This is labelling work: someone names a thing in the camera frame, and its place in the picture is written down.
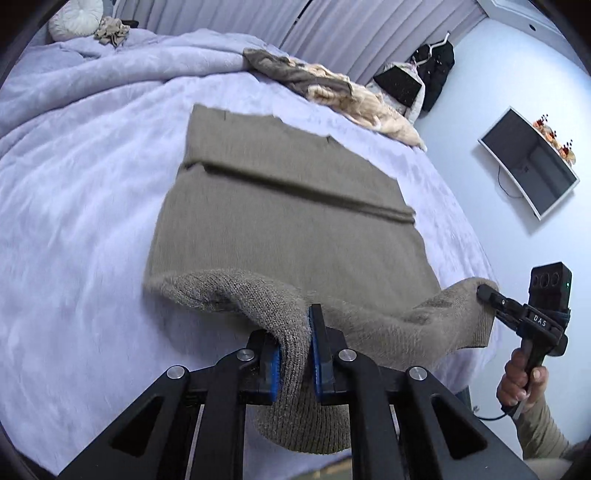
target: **bedsheet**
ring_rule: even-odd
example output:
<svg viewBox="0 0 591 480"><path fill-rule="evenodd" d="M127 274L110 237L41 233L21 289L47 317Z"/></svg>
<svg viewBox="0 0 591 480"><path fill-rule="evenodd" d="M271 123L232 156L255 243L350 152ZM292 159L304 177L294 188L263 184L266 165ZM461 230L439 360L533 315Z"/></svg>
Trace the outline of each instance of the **bedsheet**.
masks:
<svg viewBox="0 0 591 480"><path fill-rule="evenodd" d="M61 471L170 365L213 365L252 328L146 295L156 218L195 103L275 115L398 180L442 287L494 280L473 229L428 157L245 72L248 35L132 30L28 49L0 89L0 419L15 446ZM435 374L460 390L490 360L455 352ZM247 413L245 480L288 478L347 455L284 450Z"/></svg>

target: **person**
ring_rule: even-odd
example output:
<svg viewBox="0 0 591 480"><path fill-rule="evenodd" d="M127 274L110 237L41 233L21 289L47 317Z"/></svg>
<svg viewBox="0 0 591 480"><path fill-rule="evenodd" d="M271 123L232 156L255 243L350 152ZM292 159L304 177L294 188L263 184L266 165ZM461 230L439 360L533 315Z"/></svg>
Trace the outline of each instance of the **person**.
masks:
<svg viewBox="0 0 591 480"><path fill-rule="evenodd" d="M585 442L572 445L555 424L545 401L549 373L546 367L531 372L531 390L524 390L528 377L525 373L527 358L519 348L505 365L496 397L502 405L513 407L520 401L525 405L515 420L517 438L523 449L523 460L540 480L558 480L569 470L573 461L583 452Z"/></svg>

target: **black cable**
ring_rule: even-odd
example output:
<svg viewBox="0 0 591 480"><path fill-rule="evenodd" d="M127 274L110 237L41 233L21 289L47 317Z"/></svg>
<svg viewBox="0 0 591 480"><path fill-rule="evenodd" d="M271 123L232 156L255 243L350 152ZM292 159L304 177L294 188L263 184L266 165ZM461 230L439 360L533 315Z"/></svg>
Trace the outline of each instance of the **black cable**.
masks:
<svg viewBox="0 0 591 480"><path fill-rule="evenodd" d="M513 195L510 195L509 193L507 193L507 191L503 188L503 185L501 185L501 166L499 165L499 173L496 175L496 180L499 182L499 187L501 187L501 190L503 192L505 192L505 194L512 199L522 199L524 198L523 195L521 197L515 197Z"/></svg>
<svg viewBox="0 0 591 480"><path fill-rule="evenodd" d="M482 420L482 421L497 421L500 420L502 418L505 418L508 414L504 413L503 415L500 415L499 417L495 417L493 419L487 419L486 417L479 417L478 415L474 415L478 420Z"/></svg>

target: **wall-mounted television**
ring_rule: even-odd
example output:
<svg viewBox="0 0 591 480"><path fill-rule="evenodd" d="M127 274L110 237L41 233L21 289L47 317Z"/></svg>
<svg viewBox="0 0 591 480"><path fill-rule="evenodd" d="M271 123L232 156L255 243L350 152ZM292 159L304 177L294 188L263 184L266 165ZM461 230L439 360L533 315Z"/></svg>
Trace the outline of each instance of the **wall-mounted television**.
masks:
<svg viewBox="0 0 591 480"><path fill-rule="evenodd" d="M517 185L539 220L579 183L554 147L511 107L479 142Z"/></svg>

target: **triangular cutout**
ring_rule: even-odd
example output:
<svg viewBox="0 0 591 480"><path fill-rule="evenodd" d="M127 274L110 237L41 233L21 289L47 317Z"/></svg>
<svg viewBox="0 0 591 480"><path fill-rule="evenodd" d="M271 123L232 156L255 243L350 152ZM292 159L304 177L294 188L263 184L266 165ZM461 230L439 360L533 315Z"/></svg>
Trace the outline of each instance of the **triangular cutout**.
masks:
<svg viewBox="0 0 591 480"><path fill-rule="evenodd" d="M133 420L115 436L111 446L134 457L141 457L146 451L163 403L164 397L154 397L150 400Z"/></svg>
<svg viewBox="0 0 591 480"><path fill-rule="evenodd" d="M486 448L486 440L456 414L439 395L434 395L431 403L449 453L454 460L461 460Z"/></svg>

